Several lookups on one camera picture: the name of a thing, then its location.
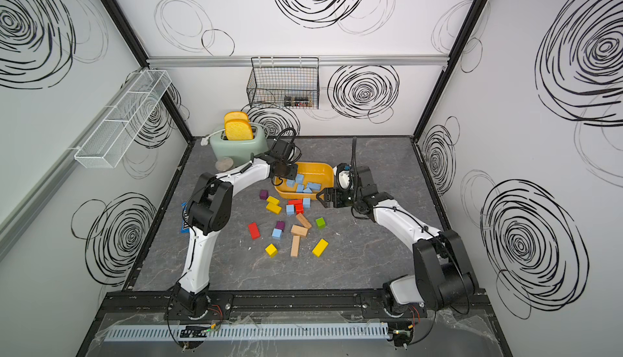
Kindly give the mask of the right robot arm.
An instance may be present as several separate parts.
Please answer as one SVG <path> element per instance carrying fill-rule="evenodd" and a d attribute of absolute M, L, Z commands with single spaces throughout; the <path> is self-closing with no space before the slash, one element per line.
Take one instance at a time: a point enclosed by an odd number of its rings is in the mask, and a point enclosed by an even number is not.
<path fill-rule="evenodd" d="M 378 190 L 369 167 L 341 163 L 334 167 L 333 186 L 316 199 L 325 208 L 348 208 L 357 219 L 368 219 L 393 233 L 410 248 L 414 273 L 383 287 L 385 310 L 393 316 L 417 305 L 430 310 L 469 301 L 479 289 L 461 237 L 415 217 L 389 193 Z"/>

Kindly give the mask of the yellow plastic tub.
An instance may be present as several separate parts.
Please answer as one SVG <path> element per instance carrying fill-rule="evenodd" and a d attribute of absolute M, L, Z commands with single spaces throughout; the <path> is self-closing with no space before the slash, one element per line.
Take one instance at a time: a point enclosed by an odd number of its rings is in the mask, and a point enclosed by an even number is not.
<path fill-rule="evenodd" d="M 313 190 L 312 193 L 300 193 L 297 192 L 297 183 L 294 187 L 289 187 L 287 180 L 284 180 L 280 185 L 274 187 L 280 197 L 287 200 L 303 198 L 315 200 L 320 191 L 334 187 L 334 170 L 330 165 L 322 162 L 297 162 L 297 165 L 297 173 L 303 176 L 303 187 L 306 188 L 309 183 L 312 183 L 320 185 L 321 188 Z"/>

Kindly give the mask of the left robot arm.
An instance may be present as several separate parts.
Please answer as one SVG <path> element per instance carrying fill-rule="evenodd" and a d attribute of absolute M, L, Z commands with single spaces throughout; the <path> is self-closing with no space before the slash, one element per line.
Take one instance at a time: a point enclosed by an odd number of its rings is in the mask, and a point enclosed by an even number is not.
<path fill-rule="evenodd" d="M 296 148 L 279 146 L 253 155 L 249 162 L 228 172 L 200 176 L 183 209 L 190 240 L 182 276 L 175 283 L 175 301 L 193 318 L 209 311 L 209 269 L 221 230 L 230 221 L 233 198 L 249 186 L 268 179 L 292 179 L 298 173 Z"/>

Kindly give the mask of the blue long block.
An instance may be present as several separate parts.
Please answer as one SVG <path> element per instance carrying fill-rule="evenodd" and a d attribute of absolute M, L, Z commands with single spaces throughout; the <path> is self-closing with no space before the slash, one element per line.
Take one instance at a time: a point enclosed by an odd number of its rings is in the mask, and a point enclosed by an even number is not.
<path fill-rule="evenodd" d="M 321 185 L 318 183 L 308 183 L 307 188 L 312 190 L 313 192 L 321 191 Z"/>

